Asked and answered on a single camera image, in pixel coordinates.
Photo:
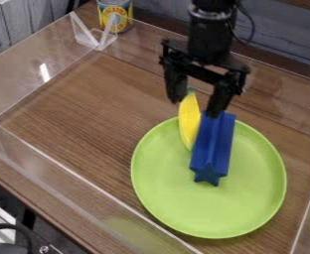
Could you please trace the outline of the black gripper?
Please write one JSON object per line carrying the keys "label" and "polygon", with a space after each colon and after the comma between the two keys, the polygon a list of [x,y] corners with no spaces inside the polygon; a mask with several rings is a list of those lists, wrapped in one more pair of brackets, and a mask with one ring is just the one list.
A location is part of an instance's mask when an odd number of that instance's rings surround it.
{"label": "black gripper", "polygon": [[159,64],[165,69],[166,92],[177,104],[187,95],[187,80],[212,84],[214,94],[208,115],[216,119],[228,109],[234,94],[242,94],[249,66],[232,54],[234,23],[240,6],[190,6],[189,38],[165,39]]}

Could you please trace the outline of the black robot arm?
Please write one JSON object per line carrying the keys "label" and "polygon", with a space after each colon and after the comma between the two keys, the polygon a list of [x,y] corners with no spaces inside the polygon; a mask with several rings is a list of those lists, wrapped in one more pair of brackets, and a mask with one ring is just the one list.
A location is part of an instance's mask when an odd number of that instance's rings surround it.
{"label": "black robot arm", "polygon": [[218,118],[233,97],[242,94],[250,67],[232,54],[240,0],[193,0],[186,42],[165,39],[159,64],[167,97],[173,103],[187,95],[189,77],[213,85],[206,113]]}

